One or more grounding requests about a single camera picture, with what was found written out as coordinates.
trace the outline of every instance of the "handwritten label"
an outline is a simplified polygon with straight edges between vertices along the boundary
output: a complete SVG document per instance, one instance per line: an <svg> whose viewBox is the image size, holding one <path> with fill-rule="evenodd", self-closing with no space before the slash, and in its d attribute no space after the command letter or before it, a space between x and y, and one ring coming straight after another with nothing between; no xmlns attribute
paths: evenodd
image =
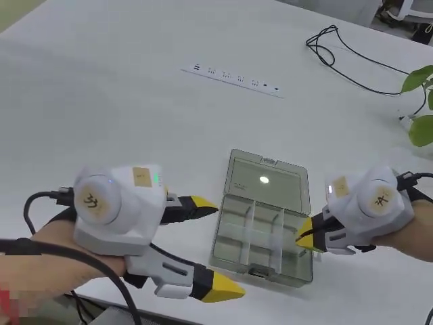
<svg viewBox="0 0 433 325"><path fill-rule="evenodd" d="M110 210L108 203L90 186L85 186L81 190L78 194L78 202L96 219L103 218Z"/></svg>
<svg viewBox="0 0 433 325"><path fill-rule="evenodd" d="M347 181L345 176L342 176L332 182L334 191L337 198L342 198L343 196L349 195L349 187L347 186Z"/></svg>
<svg viewBox="0 0 433 325"><path fill-rule="evenodd" d="M143 167L133 167L134 185L142 188L151 188L152 179L150 178L150 170Z"/></svg>
<svg viewBox="0 0 433 325"><path fill-rule="evenodd" d="M379 186L370 201L370 208L376 213L382 214L387 211L394 192L387 186Z"/></svg>

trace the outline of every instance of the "clear plastic box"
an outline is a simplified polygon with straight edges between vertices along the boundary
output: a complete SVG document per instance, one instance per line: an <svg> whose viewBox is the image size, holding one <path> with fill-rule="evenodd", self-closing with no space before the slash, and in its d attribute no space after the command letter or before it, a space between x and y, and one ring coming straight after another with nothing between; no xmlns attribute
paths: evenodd
<svg viewBox="0 0 433 325"><path fill-rule="evenodd" d="M295 243L310 213L306 169L232 150L210 264L293 287L313 281Z"/></svg>

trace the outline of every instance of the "power strip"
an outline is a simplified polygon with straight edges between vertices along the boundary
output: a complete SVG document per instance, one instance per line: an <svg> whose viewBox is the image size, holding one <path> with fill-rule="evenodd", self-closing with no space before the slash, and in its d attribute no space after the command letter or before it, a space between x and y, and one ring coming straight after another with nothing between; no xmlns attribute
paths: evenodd
<svg viewBox="0 0 433 325"><path fill-rule="evenodd" d="M259 93L266 93L278 98L284 98L281 96L281 89L276 86L272 86L266 82L259 81L258 79L246 78L241 74L235 74L225 70L218 70L210 66L203 66L201 64L194 64L182 71L190 72L203 76L206 78L222 81L224 83L229 83L230 85L239 86L246 89L251 89L258 91Z"/></svg>

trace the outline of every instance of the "plant leaf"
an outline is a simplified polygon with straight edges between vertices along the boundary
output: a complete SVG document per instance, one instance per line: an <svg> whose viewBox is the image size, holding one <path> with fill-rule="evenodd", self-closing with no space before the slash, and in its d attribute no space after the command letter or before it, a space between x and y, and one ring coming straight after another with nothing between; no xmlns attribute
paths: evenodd
<svg viewBox="0 0 433 325"><path fill-rule="evenodd" d="M428 93L428 108L433 110L433 91Z"/></svg>
<svg viewBox="0 0 433 325"><path fill-rule="evenodd" d="M409 139L417 147L424 147L433 142L433 115L416 118L409 130Z"/></svg>
<svg viewBox="0 0 433 325"><path fill-rule="evenodd" d="M424 88L427 89L431 85L433 85L433 79L427 80L426 83L424 83Z"/></svg>
<svg viewBox="0 0 433 325"><path fill-rule="evenodd" d="M430 75L433 74L433 66L424 66L419 70L413 71L409 76L406 77L403 87L401 88L402 93L412 91L422 85Z"/></svg>

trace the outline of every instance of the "black cable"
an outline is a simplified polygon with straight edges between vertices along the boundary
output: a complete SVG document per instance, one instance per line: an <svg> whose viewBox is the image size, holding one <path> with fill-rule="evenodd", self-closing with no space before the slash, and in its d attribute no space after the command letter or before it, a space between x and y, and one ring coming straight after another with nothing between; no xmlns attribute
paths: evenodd
<svg viewBox="0 0 433 325"><path fill-rule="evenodd" d="M90 300L90 299L88 299L88 298L80 297L80 300L81 300L81 301L85 301L86 303L88 303L88 304L90 304L90 305L92 305L92 306L94 306L94 307L96 307L96 308L98 308L98 309L100 309L100 310L102 310L102 311L104 311L104 310L107 309L107 307L104 307L103 305L100 305L99 303L96 303L95 301Z"/></svg>
<svg viewBox="0 0 433 325"><path fill-rule="evenodd" d="M48 254L48 255L55 255L59 257L66 257L69 259L74 259L76 261L79 261L81 263L87 264L98 271L100 271L102 274L107 276L119 289L120 293L122 293L123 298L125 299L129 312L131 313L131 316L133 318L135 325L141 325L140 315L137 309L137 306L135 306L134 300L131 296L131 294L128 291L128 288L124 285L122 280L117 276L117 274L105 263L101 262L99 259L96 259L95 257L88 255L84 252L78 251L73 248L68 248L65 246L55 245L55 244L48 244L46 242L38 242L33 241L35 248L41 253L41 254ZM13 248L16 245L16 241L12 239L0 239L0 252L6 252Z"/></svg>
<svg viewBox="0 0 433 325"><path fill-rule="evenodd" d="M80 300L79 299L75 299L75 308L76 308L76 312L78 314L78 318L80 318L80 321L81 321L81 323L83 323L83 325L88 325L89 323L87 323L86 319L84 319L84 316L81 313L81 309L80 309L79 303L80 303Z"/></svg>
<svg viewBox="0 0 433 325"><path fill-rule="evenodd" d="M430 323L432 322L432 318L433 318L433 308L430 310L430 313L428 313L425 325L430 325Z"/></svg>
<svg viewBox="0 0 433 325"><path fill-rule="evenodd" d="M429 178L433 178L433 173L416 173L413 176L416 177L416 179L420 179L422 177L429 177Z"/></svg>
<svg viewBox="0 0 433 325"><path fill-rule="evenodd" d="M30 232L32 235L36 234L35 227L30 220L30 217L28 216L28 212L30 210L30 206L32 205L33 201L37 198L55 198L55 192L38 192L33 194L30 198L27 199L26 203L24 204L24 220L27 223L28 228L30 229Z"/></svg>
<svg viewBox="0 0 433 325"><path fill-rule="evenodd" d="M35 227L34 227L33 222L31 221L30 216L29 216L30 206L32 205L33 201L35 201L38 198L58 198L59 195L61 195L61 194L59 192L55 192L55 191L38 192L38 193L33 194L32 196L30 196L27 199L26 203L24 204L23 216L24 216L24 220L27 223L27 226L28 226L30 232L32 233L32 235L36 234ZM81 322L84 325L87 325L87 322L84 319L84 317L81 313L81 310L83 310L84 313L86 314L86 316L89 317L91 320L94 320L95 316L93 316L93 314L84 306L83 302L80 301L80 297L75 293L75 291L71 290L70 293L75 299L76 312L78 313L78 316L79 316Z"/></svg>
<svg viewBox="0 0 433 325"><path fill-rule="evenodd" d="M75 299L76 312L78 313L78 316L80 316L81 309L82 309L84 311L84 313L86 314L86 316L88 318L90 318L90 320L94 320L95 316L86 308L86 306L84 306L83 302L80 300L80 297L75 293L75 291L71 290L70 293Z"/></svg>
<svg viewBox="0 0 433 325"><path fill-rule="evenodd" d="M339 74L340 76L342 76L343 78L345 78L345 79L351 81L351 82L354 83L355 85L358 85L358 86L360 86L361 88L363 88L363 89L365 89L365 90L371 91L371 92L373 92L373 93L378 93L378 94L380 94L380 95L400 95L400 94L401 94L400 91L399 91L399 92L387 92L387 91L379 91L379 90L376 90L376 89L372 89L372 88L370 88L370 87L368 87L368 86L363 85L362 83L359 83L358 81L355 81L354 79L348 77L348 76L345 75L344 73L342 73L342 72L340 72L339 70L337 70L336 68L334 68L334 64L336 63L336 57L335 57L334 53L332 53L332 51L331 51L330 49L328 49L327 47L324 47L323 45L319 45L319 39L320 39L323 35L326 35L326 34L329 34L329 33L336 33L338 39L340 40L340 42L341 42L341 43L342 43L342 44L343 44L343 45L344 45L344 46L345 46L349 51L351 51L351 52L353 52L354 54L356 54L356 55L362 57L363 59L366 59L367 61L373 62L373 63L375 63L375 64L379 64L380 66L384 66L384 67L389 68L389 69L391 69L391 70L394 70L394 71L397 71L397 72L403 73L403 74L405 74L405 75L409 75L408 72L405 72L405 71L403 71L403 70L397 69L397 68L395 68L395 67L393 67L393 66L389 66L389 65L387 65L387 64L385 64L385 63L382 63L382 62L379 62L379 61L373 60L373 59L368 58L367 56L364 56L364 55L360 54L359 52L355 51L353 48L351 48L349 45L347 45L347 44L342 40L342 38L341 38L341 36L340 36L340 33L338 32L338 27L337 27L336 25L331 25L331 26L329 26L329 27L327 27L327 28L324 28L323 30L321 30L321 31L319 32L319 34L314 35L314 36L310 37L309 39L307 39L307 40L305 41L305 45L306 45L306 46L307 46L311 51L313 51L313 53L314 53L314 54L319 58L319 60L320 60L323 64L325 64L328 68L331 68L334 72L338 73L338 74ZM321 54L319 53L319 50L320 50L320 49L326 51L326 52L331 56L331 62L328 62L328 61L323 57L323 55L321 55ZM415 113L413 113L413 115L417 114L417 113L418 113L418 112L419 112L419 111L424 107L424 105L425 105L426 102L427 102L427 93L426 93L426 89L425 89L424 86L422 87L422 89L424 90L424 102L423 102L423 104L421 105L421 107L420 107L418 110L416 110Z"/></svg>

